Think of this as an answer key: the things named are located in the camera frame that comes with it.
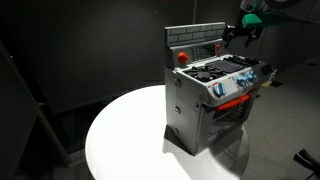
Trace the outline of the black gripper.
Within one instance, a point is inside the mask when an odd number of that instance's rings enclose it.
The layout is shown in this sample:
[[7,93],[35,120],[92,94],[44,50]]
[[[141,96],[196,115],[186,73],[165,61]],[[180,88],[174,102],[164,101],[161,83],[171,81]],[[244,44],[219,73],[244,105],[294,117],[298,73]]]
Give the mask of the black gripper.
[[248,36],[245,42],[245,47],[248,48],[253,40],[260,38],[263,31],[263,23],[258,21],[239,21],[236,26],[227,25],[222,39],[224,41],[224,48],[227,49],[232,39],[238,36]]

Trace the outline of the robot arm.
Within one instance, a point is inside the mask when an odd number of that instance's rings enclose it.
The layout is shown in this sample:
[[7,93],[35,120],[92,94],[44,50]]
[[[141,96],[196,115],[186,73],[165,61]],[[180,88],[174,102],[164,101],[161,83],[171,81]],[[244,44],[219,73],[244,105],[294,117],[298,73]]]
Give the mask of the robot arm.
[[242,0],[235,25],[226,25],[222,35],[224,47],[237,37],[247,37],[245,47],[260,38],[266,27],[279,26],[289,22],[319,26],[319,21],[297,17],[284,12],[302,0]]

